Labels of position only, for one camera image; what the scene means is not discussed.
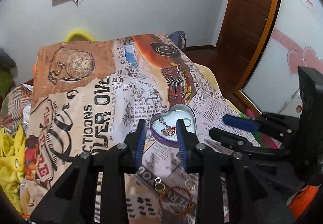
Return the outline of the newspaper print blanket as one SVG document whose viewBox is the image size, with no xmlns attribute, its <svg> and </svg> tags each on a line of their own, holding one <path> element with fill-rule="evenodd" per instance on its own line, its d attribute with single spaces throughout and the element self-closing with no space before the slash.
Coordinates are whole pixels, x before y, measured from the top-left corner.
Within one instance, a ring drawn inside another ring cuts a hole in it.
<svg viewBox="0 0 323 224">
<path fill-rule="evenodd" d="M 82 152 L 96 155 L 123 142 L 146 121 L 142 165 L 125 177 L 130 223 L 194 223 L 198 177 L 180 166 L 178 150 L 151 134 L 151 118 L 191 103 L 193 62 L 165 35 L 73 41 L 41 47 L 27 130 L 27 215 Z"/>
</svg>

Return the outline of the green patterned bin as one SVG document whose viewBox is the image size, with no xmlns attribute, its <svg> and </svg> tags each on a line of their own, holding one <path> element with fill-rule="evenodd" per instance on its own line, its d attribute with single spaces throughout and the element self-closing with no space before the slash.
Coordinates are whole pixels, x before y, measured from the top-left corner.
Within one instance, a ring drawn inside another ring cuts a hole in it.
<svg viewBox="0 0 323 224">
<path fill-rule="evenodd" d="M 13 84 L 13 78 L 9 71 L 1 70 L 0 71 L 0 96 L 1 99 L 4 99 L 5 96 L 10 91 L 10 88 Z"/>
</svg>

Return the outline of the brown wooden door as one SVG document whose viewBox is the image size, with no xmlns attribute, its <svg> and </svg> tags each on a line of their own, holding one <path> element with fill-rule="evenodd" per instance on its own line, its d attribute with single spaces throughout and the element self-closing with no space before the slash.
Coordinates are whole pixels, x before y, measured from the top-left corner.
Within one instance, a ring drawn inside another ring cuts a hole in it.
<svg viewBox="0 0 323 224">
<path fill-rule="evenodd" d="M 215 77 L 222 93 L 236 89 L 256 53 L 272 0 L 228 0 L 216 44 Z"/>
</svg>

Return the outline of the yellow round cushion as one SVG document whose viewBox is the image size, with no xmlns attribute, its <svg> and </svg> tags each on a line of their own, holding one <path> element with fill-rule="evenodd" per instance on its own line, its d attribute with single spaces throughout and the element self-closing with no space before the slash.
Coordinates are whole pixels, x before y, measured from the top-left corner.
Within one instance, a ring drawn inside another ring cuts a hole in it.
<svg viewBox="0 0 323 224">
<path fill-rule="evenodd" d="M 64 38 L 64 42 L 71 41 L 91 41 L 94 42 L 96 39 L 88 32 L 82 29 L 73 29 Z"/>
</svg>

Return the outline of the dark blue bag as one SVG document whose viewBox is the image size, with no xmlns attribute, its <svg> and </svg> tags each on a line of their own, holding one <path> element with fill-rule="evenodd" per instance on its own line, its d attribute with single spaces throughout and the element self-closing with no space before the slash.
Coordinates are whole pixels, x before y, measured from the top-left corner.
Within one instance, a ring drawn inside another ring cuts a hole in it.
<svg viewBox="0 0 323 224">
<path fill-rule="evenodd" d="M 176 31 L 170 35 L 168 35 L 169 39 L 182 51 L 186 49 L 187 41 L 185 32 Z"/>
</svg>

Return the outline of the dark green pillow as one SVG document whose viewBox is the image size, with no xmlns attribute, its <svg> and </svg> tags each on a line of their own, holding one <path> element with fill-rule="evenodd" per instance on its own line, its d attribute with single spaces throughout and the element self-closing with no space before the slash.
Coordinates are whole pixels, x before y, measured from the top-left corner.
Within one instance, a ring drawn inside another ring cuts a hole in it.
<svg viewBox="0 0 323 224">
<path fill-rule="evenodd" d="M 2 66 L 13 69 L 16 67 L 15 61 L 5 52 L 3 47 L 0 47 L 0 63 Z"/>
</svg>

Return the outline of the purple heart-shaped tin box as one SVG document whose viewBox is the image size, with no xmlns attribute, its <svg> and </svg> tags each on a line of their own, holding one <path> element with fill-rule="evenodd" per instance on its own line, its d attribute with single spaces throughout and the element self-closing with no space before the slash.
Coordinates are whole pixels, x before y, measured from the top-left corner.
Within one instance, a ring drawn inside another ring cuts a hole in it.
<svg viewBox="0 0 323 224">
<path fill-rule="evenodd" d="M 169 111 L 155 114 L 149 123 L 151 134 L 161 144 L 177 147 L 176 122 L 183 119 L 188 132 L 196 133 L 197 122 L 193 110 L 185 104 L 175 104 Z"/>
</svg>

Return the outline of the white sliding wardrobe door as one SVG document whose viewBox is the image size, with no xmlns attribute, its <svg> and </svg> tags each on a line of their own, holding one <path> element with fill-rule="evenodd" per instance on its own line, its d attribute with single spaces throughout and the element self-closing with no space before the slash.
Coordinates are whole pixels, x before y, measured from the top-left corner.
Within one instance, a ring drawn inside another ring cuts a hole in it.
<svg viewBox="0 0 323 224">
<path fill-rule="evenodd" d="M 322 71 L 322 0 L 281 0 L 271 37 L 242 93 L 260 111 L 298 117 L 299 66 Z"/>
</svg>

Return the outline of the yellow cloth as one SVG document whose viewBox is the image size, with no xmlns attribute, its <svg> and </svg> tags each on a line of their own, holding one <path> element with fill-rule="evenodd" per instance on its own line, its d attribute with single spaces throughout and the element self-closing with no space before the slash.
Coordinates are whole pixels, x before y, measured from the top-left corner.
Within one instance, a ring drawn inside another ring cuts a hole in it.
<svg viewBox="0 0 323 224">
<path fill-rule="evenodd" d="M 25 178 L 25 143 L 21 122 L 14 137 L 1 128 L 1 188 L 19 214 L 23 213 L 19 190 Z"/>
</svg>

